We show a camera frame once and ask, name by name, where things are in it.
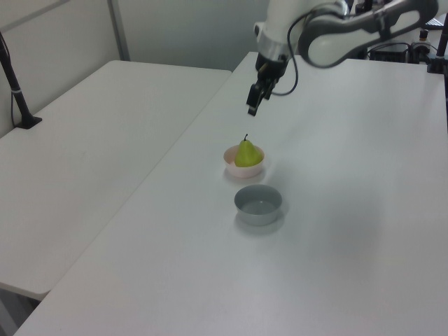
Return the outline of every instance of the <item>black stand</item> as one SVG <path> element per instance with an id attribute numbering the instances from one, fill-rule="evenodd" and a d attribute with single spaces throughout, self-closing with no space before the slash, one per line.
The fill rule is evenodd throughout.
<path id="1" fill-rule="evenodd" d="M 22 122 L 20 122 L 16 127 L 24 128 L 29 130 L 36 124 L 42 121 L 42 118 L 34 117 L 28 109 L 25 98 L 23 97 L 22 90 L 20 89 L 17 78 L 15 77 L 15 73 L 13 70 L 13 66 L 11 65 L 11 59 L 9 57 L 8 52 L 6 51 L 6 46 L 3 43 L 3 37 L 0 33 L 0 62 L 5 71 L 6 77 L 9 82 L 9 86 L 11 87 L 11 92 L 14 95 L 15 101 L 17 102 L 17 106 L 19 106 L 20 113 L 22 114 Z"/>
<path id="2" fill-rule="evenodd" d="M 445 50 L 448 43 L 448 15 L 445 18 L 442 35 L 440 37 L 437 53 L 429 54 L 428 72 L 430 74 L 444 74 L 448 75 L 448 59 L 445 57 Z"/>

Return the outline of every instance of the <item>pear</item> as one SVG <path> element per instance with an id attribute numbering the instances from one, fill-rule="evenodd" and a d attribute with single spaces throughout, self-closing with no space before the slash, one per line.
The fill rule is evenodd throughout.
<path id="1" fill-rule="evenodd" d="M 263 160 L 263 155 L 249 140 L 246 140 L 246 137 L 247 134 L 239 143 L 237 156 L 235 156 L 235 166 L 237 167 L 252 167 Z"/>

